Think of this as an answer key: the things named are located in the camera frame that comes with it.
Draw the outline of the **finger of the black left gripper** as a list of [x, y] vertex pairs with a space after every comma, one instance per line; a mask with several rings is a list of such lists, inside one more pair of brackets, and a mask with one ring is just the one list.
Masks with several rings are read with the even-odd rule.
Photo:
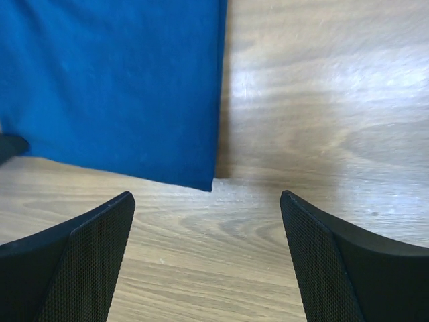
[[6, 163], [15, 156], [19, 156], [29, 149], [29, 143], [21, 136], [1, 134], [0, 137], [0, 164]]

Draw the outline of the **blue t-shirt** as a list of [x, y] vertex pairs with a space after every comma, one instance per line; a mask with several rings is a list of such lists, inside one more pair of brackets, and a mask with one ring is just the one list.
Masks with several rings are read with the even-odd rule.
[[29, 155], [210, 191], [226, 1], [2, 1], [1, 129]]

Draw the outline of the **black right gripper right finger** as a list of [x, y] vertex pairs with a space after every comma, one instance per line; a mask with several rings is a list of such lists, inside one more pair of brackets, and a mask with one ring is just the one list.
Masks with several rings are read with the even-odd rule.
[[428, 320], [428, 248], [362, 229], [291, 191], [280, 208], [307, 321]]

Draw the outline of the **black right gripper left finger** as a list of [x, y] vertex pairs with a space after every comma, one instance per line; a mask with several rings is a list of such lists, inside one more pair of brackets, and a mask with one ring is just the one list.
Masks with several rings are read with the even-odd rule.
[[106, 321], [135, 212], [125, 191], [1, 245], [2, 321]]

